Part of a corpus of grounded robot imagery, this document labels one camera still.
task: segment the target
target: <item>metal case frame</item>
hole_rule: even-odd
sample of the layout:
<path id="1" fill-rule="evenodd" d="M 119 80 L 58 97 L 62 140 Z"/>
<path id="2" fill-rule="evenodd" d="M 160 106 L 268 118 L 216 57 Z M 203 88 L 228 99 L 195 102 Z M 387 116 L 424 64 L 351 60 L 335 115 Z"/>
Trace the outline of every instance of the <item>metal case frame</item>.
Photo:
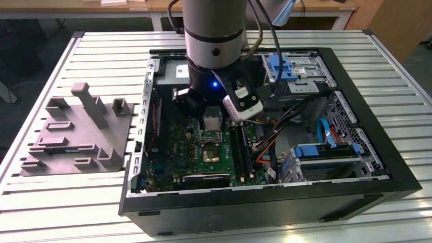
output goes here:
<path id="1" fill-rule="evenodd" d="M 283 48 L 283 50 L 316 51 L 322 56 L 358 118 L 359 128 L 363 129 L 380 161 L 386 165 L 382 173 L 390 174 L 391 179 L 312 183 L 312 185 L 300 186 L 275 184 L 264 189 L 216 190 L 194 194 L 176 192 L 158 196 L 131 197 L 128 183 L 131 181 L 130 168 L 134 169 L 134 166 L 130 165 L 142 160 L 132 154 L 124 178 L 119 215 L 127 216 L 148 235 L 204 233 L 346 220 L 384 201 L 400 199 L 422 189 L 332 49 Z M 258 51 L 275 52 L 275 49 Z M 183 55 L 186 50 L 163 50 L 162 52 Z M 158 67 L 152 65 L 148 67 L 144 96 L 151 94 L 148 84 L 152 82 L 155 68 Z"/>

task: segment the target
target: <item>aluminum profile table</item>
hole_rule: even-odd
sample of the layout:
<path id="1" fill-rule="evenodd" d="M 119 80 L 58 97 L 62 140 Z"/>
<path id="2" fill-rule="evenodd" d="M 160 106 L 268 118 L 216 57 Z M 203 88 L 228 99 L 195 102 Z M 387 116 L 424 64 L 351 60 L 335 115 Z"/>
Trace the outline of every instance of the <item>aluminum profile table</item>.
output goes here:
<path id="1" fill-rule="evenodd" d="M 258 32 L 248 32 L 254 44 Z M 124 171 L 20 177 L 50 97 L 70 104 L 74 82 L 104 101 L 140 102 L 151 49 L 186 48 L 172 32 L 86 33 L 71 39 L 0 166 L 0 242 L 412 242 L 432 239 L 432 101 L 374 35 L 362 31 L 283 31 L 284 47 L 331 47 L 399 149 L 423 190 L 348 221 L 151 238 L 118 215 Z M 263 46 L 271 47 L 271 34 Z M 136 136 L 131 129 L 130 138 Z M 127 152 L 134 150 L 134 141 Z"/>

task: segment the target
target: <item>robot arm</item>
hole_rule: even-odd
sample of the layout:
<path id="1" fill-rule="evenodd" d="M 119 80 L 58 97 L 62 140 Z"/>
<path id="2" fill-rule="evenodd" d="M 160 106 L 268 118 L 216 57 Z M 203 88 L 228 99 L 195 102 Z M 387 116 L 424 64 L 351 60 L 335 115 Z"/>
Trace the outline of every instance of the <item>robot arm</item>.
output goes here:
<path id="1" fill-rule="evenodd" d="M 267 22 L 271 24 L 259 0 Z M 187 117 L 202 121 L 206 108 L 220 106 L 232 121 L 242 122 L 263 110 L 263 101 L 270 97 L 270 87 L 255 87 L 240 58 L 243 46 L 247 0 L 183 0 L 184 34 L 187 42 L 190 88 L 174 90 L 174 102 Z M 256 21 L 255 8 L 251 6 Z M 283 62 L 275 29 L 271 28 Z"/>

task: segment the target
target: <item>black cable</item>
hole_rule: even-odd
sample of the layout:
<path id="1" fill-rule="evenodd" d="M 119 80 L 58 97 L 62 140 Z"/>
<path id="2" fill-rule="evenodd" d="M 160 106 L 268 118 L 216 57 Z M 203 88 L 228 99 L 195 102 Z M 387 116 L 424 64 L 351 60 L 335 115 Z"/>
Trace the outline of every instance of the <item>black cable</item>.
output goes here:
<path id="1" fill-rule="evenodd" d="M 283 68 L 284 68 L 284 60 L 283 60 L 283 51 L 282 51 L 282 47 L 279 45 L 279 40 L 278 40 L 278 36 L 276 36 L 276 31 L 275 31 L 275 27 L 272 25 L 272 20 L 268 16 L 268 13 L 264 9 L 264 6 L 260 2 L 260 0 L 255 0 L 262 12 L 263 12 L 263 15 L 264 15 L 264 18 L 266 18 L 266 21 L 268 23 L 268 26 L 270 26 L 270 30 L 272 32 L 272 36 L 274 36 L 274 41 L 275 41 L 275 46 L 276 46 L 276 50 L 278 50 L 278 55 L 279 55 L 279 70 L 278 70 L 278 78 L 276 78 L 276 81 L 275 81 L 275 87 L 278 87 L 279 85 L 279 82 L 282 80 L 282 77 L 283 77 Z"/>
<path id="2" fill-rule="evenodd" d="M 259 37 L 258 37 L 258 40 L 256 40 L 251 50 L 248 51 L 247 55 L 243 57 L 242 60 L 248 59 L 254 55 L 256 49 L 259 48 L 259 45 L 262 45 L 262 42 L 263 42 L 263 28 L 262 28 L 262 24 L 260 24 L 262 21 L 259 19 L 255 6 L 252 4 L 252 0 L 248 0 L 248 4 L 250 4 L 250 8 L 251 8 L 252 13 L 254 13 L 254 18 L 255 18 L 255 22 L 256 22 L 256 26 L 258 26 L 258 30 L 259 30 Z"/>
<path id="3" fill-rule="evenodd" d="M 11 90 L 8 89 L 8 97 L 10 97 L 10 105 L 16 105 L 19 103 L 19 97 L 16 97 L 16 101 L 12 102 Z"/>
<path id="4" fill-rule="evenodd" d="M 316 98 L 326 97 L 332 93 L 332 91 L 324 91 L 319 94 L 308 95 L 298 104 L 295 104 L 283 114 L 282 118 L 276 122 L 272 133 L 268 135 L 266 139 L 263 139 L 256 145 L 255 148 L 262 147 L 266 143 L 274 140 L 275 136 L 278 136 L 279 132 L 284 129 L 283 123 L 294 119 L 304 110 L 308 103 L 315 100 Z"/>
<path id="5" fill-rule="evenodd" d="M 170 23 L 171 23 L 171 27 L 174 28 L 175 32 L 178 34 L 184 34 L 184 29 L 180 29 L 179 26 L 176 26 L 175 24 L 175 20 L 174 20 L 174 14 L 172 14 L 172 8 L 174 5 L 179 2 L 179 0 L 174 0 L 170 4 L 168 4 L 168 19 L 170 19 Z"/>
<path id="6" fill-rule="evenodd" d="M 300 14 L 300 17 L 302 17 L 302 15 L 306 17 L 306 5 L 304 5 L 304 1 L 300 0 L 300 2 L 302 2 L 302 14 Z"/>

